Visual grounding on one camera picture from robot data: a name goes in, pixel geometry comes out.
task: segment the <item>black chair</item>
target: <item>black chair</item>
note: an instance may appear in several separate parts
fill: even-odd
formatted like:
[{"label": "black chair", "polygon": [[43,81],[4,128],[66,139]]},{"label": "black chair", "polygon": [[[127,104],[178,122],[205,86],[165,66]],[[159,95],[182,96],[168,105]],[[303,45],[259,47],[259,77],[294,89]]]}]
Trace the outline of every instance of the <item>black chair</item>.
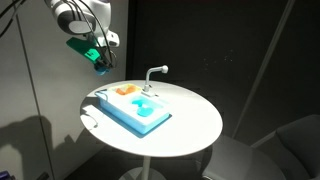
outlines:
[{"label": "black chair", "polygon": [[320,116],[276,129],[252,146],[221,135],[204,166],[209,180],[320,180]]}]

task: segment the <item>table base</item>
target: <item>table base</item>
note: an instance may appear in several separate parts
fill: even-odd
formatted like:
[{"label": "table base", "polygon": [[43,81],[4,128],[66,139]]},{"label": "table base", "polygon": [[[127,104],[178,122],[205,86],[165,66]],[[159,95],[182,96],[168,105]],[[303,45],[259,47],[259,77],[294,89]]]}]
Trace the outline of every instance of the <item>table base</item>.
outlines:
[{"label": "table base", "polygon": [[[134,168],[126,172],[119,180],[141,180],[142,167]],[[166,180],[166,178],[158,171],[150,168],[148,180]]]}]

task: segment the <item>orange object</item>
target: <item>orange object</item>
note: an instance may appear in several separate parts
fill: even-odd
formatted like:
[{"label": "orange object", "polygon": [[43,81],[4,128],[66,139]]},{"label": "orange object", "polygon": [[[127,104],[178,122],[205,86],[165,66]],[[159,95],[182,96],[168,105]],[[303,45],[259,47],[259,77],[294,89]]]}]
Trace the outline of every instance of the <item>orange object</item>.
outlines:
[{"label": "orange object", "polygon": [[135,87],[135,86],[129,86],[129,87],[126,89],[125,94],[129,94],[129,93],[132,93],[132,92],[135,92],[135,91],[136,91],[136,87]]},{"label": "orange object", "polygon": [[116,93],[118,93],[118,94],[120,94],[120,95],[126,95],[126,93],[123,92],[120,88],[118,88],[118,89],[116,90]]}]

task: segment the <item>table top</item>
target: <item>table top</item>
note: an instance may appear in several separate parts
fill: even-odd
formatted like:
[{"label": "table top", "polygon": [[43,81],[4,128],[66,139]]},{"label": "table top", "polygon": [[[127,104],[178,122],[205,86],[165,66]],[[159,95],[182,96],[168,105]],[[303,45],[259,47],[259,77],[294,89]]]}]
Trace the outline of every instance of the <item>table top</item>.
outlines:
[{"label": "table top", "polygon": [[150,81],[150,91],[170,104],[172,116],[146,135],[129,131],[119,119],[99,110],[99,99],[94,94],[127,83],[144,87],[145,81],[121,81],[102,86],[89,93],[81,104],[81,120],[99,140],[137,155],[174,157],[198,152],[219,137],[222,119],[209,101],[183,87],[156,81]]}]

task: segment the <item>table pedestal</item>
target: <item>table pedestal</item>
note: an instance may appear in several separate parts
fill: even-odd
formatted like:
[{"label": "table pedestal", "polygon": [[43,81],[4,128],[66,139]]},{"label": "table pedestal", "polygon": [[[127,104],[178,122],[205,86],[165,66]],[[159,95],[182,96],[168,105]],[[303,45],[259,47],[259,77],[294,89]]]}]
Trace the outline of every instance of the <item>table pedestal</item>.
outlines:
[{"label": "table pedestal", "polygon": [[143,158],[143,167],[134,168],[126,172],[119,180],[166,180],[158,171],[150,168],[151,158]]}]

